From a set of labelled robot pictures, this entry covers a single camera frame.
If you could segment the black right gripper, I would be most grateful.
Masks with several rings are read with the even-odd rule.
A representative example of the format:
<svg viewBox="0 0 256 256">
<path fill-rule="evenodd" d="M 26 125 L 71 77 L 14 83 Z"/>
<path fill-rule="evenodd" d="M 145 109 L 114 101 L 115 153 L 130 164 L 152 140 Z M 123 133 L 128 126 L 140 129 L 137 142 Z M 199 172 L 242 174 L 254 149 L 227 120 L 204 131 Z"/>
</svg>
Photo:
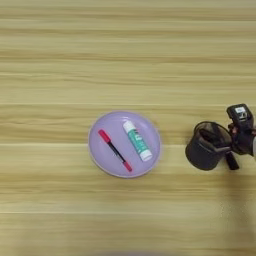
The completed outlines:
<svg viewBox="0 0 256 256">
<path fill-rule="evenodd" d="M 239 155 L 256 155 L 256 127 L 250 128 L 248 130 L 239 129 L 234 124 L 230 124 L 228 126 L 229 133 L 232 138 L 232 147 L 224 146 L 216 148 L 216 153 L 218 154 L 226 154 L 227 152 L 231 152 L 232 150 Z M 221 142 L 221 138 L 215 133 L 206 130 L 200 129 L 199 133 L 201 137 L 212 144 L 219 144 Z"/>
</svg>

